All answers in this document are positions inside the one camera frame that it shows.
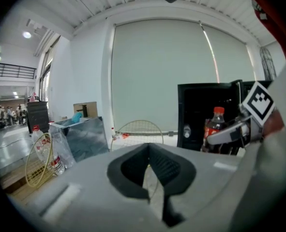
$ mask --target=plastic bag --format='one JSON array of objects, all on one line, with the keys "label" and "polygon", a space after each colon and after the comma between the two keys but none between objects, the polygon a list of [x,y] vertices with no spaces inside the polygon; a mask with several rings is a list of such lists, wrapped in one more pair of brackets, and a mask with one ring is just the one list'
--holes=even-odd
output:
[{"label": "plastic bag", "polygon": [[76,164],[76,161],[72,155],[72,152],[62,130],[54,126],[50,126],[48,132],[50,133],[52,138],[53,150],[57,151],[65,168],[71,168],[73,165]]}]

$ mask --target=roller blind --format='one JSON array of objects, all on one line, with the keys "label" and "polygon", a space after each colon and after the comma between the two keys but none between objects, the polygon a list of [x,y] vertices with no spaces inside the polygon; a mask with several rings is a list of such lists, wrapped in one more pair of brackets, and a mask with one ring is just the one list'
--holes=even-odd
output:
[{"label": "roller blind", "polygon": [[237,79],[253,81],[254,69],[246,45],[234,37],[204,26],[216,58],[219,80],[221,83]]},{"label": "roller blind", "polygon": [[180,20],[117,26],[111,78],[115,128],[145,119],[162,131],[178,129],[178,84],[217,80],[200,25]]}]

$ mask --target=person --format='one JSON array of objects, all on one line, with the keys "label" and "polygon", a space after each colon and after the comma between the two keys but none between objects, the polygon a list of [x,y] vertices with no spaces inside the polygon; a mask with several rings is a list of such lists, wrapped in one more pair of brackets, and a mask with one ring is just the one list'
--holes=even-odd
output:
[{"label": "person", "polygon": [[8,117],[10,126],[12,126],[13,125],[13,114],[9,106],[7,107],[7,117]]},{"label": "person", "polygon": [[285,127],[282,116],[278,110],[275,110],[264,123],[262,135],[264,138]]},{"label": "person", "polygon": [[18,121],[19,121],[19,124],[21,124],[21,113],[22,111],[21,111],[21,105],[18,105],[18,107],[17,107],[17,119],[18,119]]},{"label": "person", "polygon": [[1,119],[7,119],[7,112],[5,111],[4,107],[1,107]]},{"label": "person", "polygon": [[13,124],[15,124],[15,120],[16,120],[16,113],[15,113],[15,111],[13,111],[13,108],[12,107],[10,107],[10,110],[11,110],[11,112],[12,112],[12,120],[13,120]]}]

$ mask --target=window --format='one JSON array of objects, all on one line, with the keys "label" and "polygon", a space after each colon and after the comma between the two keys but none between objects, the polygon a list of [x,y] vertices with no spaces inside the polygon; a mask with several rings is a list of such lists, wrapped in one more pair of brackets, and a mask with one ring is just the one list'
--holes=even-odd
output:
[{"label": "window", "polygon": [[39,90],[39,97],[41,101],[48,102],[48,84],[49,84],[49,73],[50,73],[50,66],[52,63],[52,59],[55,53],[56,45],[59,41],[59,38],[52,44],[49,50],[45,53],[43,67],[41,71],[41,78],[40,78],[40,90]]}]

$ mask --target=plastic bottle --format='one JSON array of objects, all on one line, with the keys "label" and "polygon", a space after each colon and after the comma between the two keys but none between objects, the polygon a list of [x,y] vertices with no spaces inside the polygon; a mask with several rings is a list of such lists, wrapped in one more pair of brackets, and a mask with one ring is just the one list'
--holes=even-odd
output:
[{"label": "plastic bottle", "polygon": [[191,129],[190,129],[190,126],[188,124],[185,124],[184,127],[183,127],[183,136],[185,138],[189,138],[191,135]]},{"label": "plastic bottle", "polygon": [[64,164],[62,163],[59,155],[54,153],[54,160],[50,163],[53,166],[54,173],[56,175],[61,175],[65,171]]},{"label": "plastic bottle", "polygon": [[61,131],[61,129],[52,126],[50,127],[49,132],[52,137],[52,147],[54,151],[57,151],[64,167],[66,169],[71,168],[76,163],[76,161],[72,155],[72,152],[63,132]]},{"label": "plastic bottle", "polygon": [[[32,138],[33,143],[36,143],[34,146],[36,155],[42,161],[42,163],[46,164],[47,157],[49,155],[47,151],[50,150],[50,147],[47,146],[47,141],[45,140],[44,137],[42,140],[38,141],[38,139],[44,134],[40,130],[40,127],[38,125],[34,126],[32,131],[33,133],[31,135],[31,138]],[[64,164],[60,160],[60,157],[56,150],[53,150],[53,161],[50,164],[56,175],[61,175],[64,173],[64,170],[65,170]]]},{"label": "plastic bottle", "polygon": [[210,153],[220,153],[221,145],[209,145],[206,138],[209,135],[219,132],[225,127],[224,113],[225,109],[223,107],[216,106],[214,108],[214,117],[205,126],[205,133],[201,151]]},{"label": "plastic bottle", "polygon": [[32,135],[31,135],[31,139],[33,141],[33,143],[36,145],[34,146],[34,150],[35,153],[37,155],[37,157],[42,161],[45,162],[45,157],[43,154],[43,142],[41,141],[37,141],[44,133],[40,130],[40,127],[38,125],[34,126],[32,129]]}]

